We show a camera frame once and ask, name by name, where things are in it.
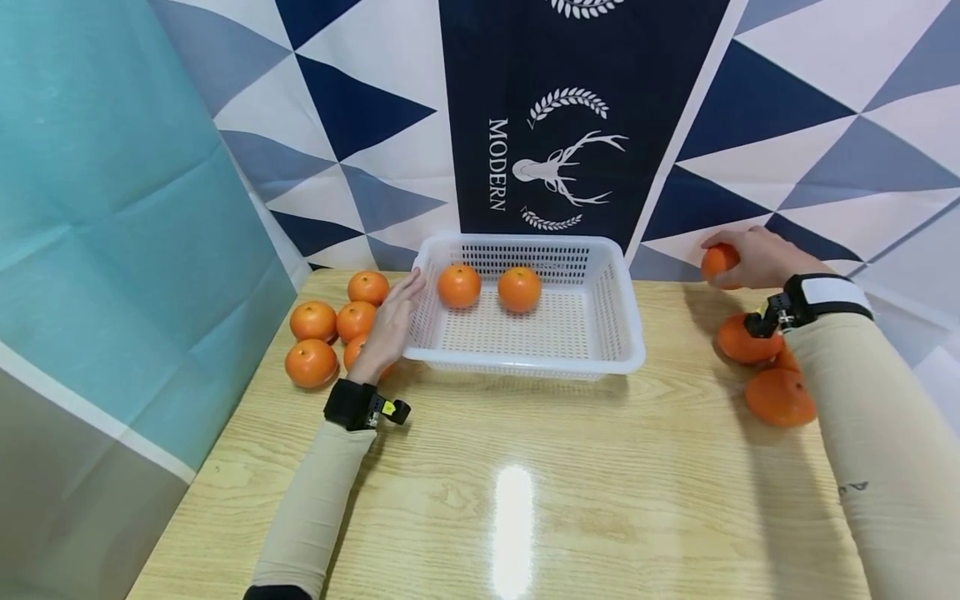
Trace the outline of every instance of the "wrist strap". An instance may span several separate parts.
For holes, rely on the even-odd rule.
[[[324,418],[347,431],[373,429],[380,415],[402,425],[410,415],[410,405],[388,400],[376,392],[376,386],[338,379],[324,407]]]
[[[777,328],[802,327],[830,313],[874,318],[870,301],[858,285],[846,277],[823,273],[790,277],[783,293],[771,296],[757,312],[747,315],[744,325],[753,337],[769,338]]]
[[[830,313],[855,313],[874,318],[873,308],[860,286],[839,275],[821,273],[795,275],[783,286],[797,315],[794,326],[813,323]]]

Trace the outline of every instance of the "white strap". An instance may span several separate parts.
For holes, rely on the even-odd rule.
[[[860,286],[839,277],[812,277],[800,282],[806,303],[811,306],[824,302],[851,302],[874,312]]]

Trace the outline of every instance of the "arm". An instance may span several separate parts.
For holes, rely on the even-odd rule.
[[[710,283],[782,287],[832,273],[765,228],[721,231],[740,263]],[[826,315],[785,335],[817,404],[824,446],[874,598],[955,598],[960,590],[957,439],[869,319]]]
[[[375,384],[402,354],[410,317],[426,279],[415,269],[394,286],[347,379]],[[317,600],[326,580],[347,501],[376,431],[325,422],[283,495],[245,600]]]

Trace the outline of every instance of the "laurel wreath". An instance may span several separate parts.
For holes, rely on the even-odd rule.
[[[607,14],[623,0],[550,0],[551,6],[566,18],[589,19]]]
[[[570,217],[566,221],[547,221],[546,219],[538,217],[536,212],[526,206],[520,209],[520,216],[523,217],[523,220],[529,225],[541,231],[562,231],[567,228],[572,228],[584,218],[584,215],[580,214]]]
[[[540,98],[530,109],[530,118],[527,119],[527,124],[530,125],[530,129],[533,129],[538,121],[545,119],[555,109],[571,105],[584,105],[596,112],[600,118],[607,118],[609,107],[596,93],[582,87],[565,87],[564,89],[557,88]]]

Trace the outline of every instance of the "orange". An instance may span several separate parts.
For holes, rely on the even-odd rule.
[[[790,351],[790,348],[787,346],[783,347],[783,350],[780,351],[780,354],[774,358],[774,362],[771,365],[774,369],[788,369],[790,371],[800,371],[800,363],[797,362],[797,357],[793,355],[793,352]]]
[[[817,418],[804,376],[789,369],[761,371],[747,384],[747,408],[775,427],[798,427]]]
[[[287,352],[287,375],[302,388],[319,388],[337,372],[337,354],[326,342],[303,340]]]
[[[332,342],[337,336],[337,313],[326,302],[304,302],[290,313],[290,330],[298,340]]]
[[[375,318],[376,306],[362,300],[349,302],[337,315],[337,333],[348,344],[361,333],[370,333]]]
[[[362,300],[379,306],[390,294],[387,278],[374,271],[361,271],[350,278],[347,284],[347,296],[350,301]]]
[[[367,343],[367,334],[361,333],[357,337],[350,340],[350,343],[347,344],[347,348],[344,350],[344,367],[347,367],[347,371],[353,368],[353,362],[357,359],[357,356],[360,355],[360,352],[363,351],[363,346]],[[390,370],[393,368],[393,365],[387,367],[380,374],[381,377],[386,377]]]
[[[533,310],[540,301],[540,277],[528,267],[514,267],[500,276],[496,292],[500,295],[500,304],[515,313]]]
[[[469,265],[450,265],[437,279],[437,293],[450,308],[470,308],[480,298],[480,276]]]
[[[744,365],[756,365],[777,356],[783,350],[783,336],[774,333],[770,338],[755,338],[743,324],[746,316],[733,315],[720,325],[717,346],[728,358]]]
[[[704,281],[711,281],[724,271],[729,271],[740,264],[740,254],[730,244],[717,244],[707,248],[704,259],[700,262],[700,275]],[[739,289],[740,285],[725,285],[725,290]]]

